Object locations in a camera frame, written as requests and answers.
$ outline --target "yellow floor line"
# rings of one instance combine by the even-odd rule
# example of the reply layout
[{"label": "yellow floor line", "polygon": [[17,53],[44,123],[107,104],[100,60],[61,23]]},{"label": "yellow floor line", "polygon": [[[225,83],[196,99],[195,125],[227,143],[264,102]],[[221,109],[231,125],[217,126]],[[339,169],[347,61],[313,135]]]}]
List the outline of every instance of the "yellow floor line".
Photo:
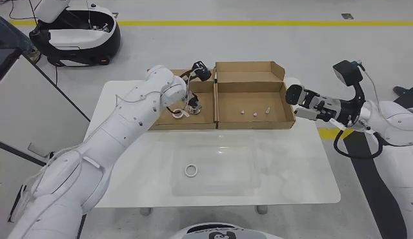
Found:
[{"label": "yellow floor line", "polygon": [[[340,130],[339,129],[324,129],[318,128],[318,134],[322,140],[334,140]],[[346,138],[350,135],[354,130],[347,129],[344,131],[343,135],[341,135],[340,139]]]},{"label": "yellow floor line", "polygon": [[[33,20],[10,20],[15,26],[33,26]],[[137,20],[120,26],[413,26],[413,21],[287,21],[287,20]]]}]

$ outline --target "transparent container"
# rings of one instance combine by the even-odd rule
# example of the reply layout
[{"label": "transparent container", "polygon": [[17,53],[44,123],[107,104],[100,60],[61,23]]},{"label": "transparent container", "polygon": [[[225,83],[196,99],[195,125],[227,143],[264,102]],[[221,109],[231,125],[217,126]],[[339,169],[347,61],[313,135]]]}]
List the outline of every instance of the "transparent container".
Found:
[{"label": "transparent container", "polygon": [[[251,196],[260,186],[256,147],[247,133],[188,132],[176,143],[171,149],[174,195]],[[197,167],[194,177],[185,174],[188,165]]]}]

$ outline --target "open cardboard box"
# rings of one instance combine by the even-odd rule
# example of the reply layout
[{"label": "open cardboard box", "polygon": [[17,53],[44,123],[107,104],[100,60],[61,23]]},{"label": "open cardboard box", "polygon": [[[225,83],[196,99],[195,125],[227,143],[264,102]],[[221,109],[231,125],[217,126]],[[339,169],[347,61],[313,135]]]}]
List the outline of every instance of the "open cardboard box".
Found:
[{"label": "open cardboard box", "polygon": [[[172,72],[180,76],[185,70],[172,70]],[[167,109],[162,112],[161,117],[155,122],[150,130],[203,130],[216,129],[216,92],[214,86],[215,69],[211,71],[211,78],[202,82],[199,79],[194,79],[189,83],[189,90],[197,95],[200,104],[202,105],[201,112],[197,115],[182,117],[175,119]],[[171,110],[182,109],[185,104],[182,101],[171,105]]]},{"label": "open cardboard box", "polygon": [[285,101],[285,70],[275,62],[217,62],[216,73],[218,129],[290,129],[295,123]]}]

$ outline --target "cardboard box flap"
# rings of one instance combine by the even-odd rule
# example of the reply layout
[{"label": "cardboard box flap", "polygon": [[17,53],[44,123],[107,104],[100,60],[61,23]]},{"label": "cardboard box flap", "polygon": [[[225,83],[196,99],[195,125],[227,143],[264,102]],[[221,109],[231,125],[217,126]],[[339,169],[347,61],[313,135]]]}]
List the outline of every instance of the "cardboard box flap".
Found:
[{"label": "cardboard box flap", "polygon": [[218,83],[281,82],[285,70],[273,61],[217,62]]}]

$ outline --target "white ring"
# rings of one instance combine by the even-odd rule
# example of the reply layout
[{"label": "white ring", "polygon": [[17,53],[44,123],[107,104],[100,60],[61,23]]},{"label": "white ring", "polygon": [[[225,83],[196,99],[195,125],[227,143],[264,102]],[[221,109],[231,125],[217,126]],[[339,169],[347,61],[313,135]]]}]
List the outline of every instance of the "white ring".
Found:
[{"label": "white ring", "polygon": [[[195,173],[189,174],[189,173],[188,173],[188,168],[189,168],[189,167],[195,168]],[[187,166],[185,167],[185,175],[186,175],[186,176],[188,176],[188,177],[194,177],[194,176],[197,175],[197,174],[198,174],[198,167],[196,167],[196,165],[190,163],[189,165],[187,165]]]},{"label": "white ring", "polygon": [[172,117],[174,117],[175,119],[181,119],[183,117],[183,112],[181,109],[175,109],[173,110],[173,114]]}]

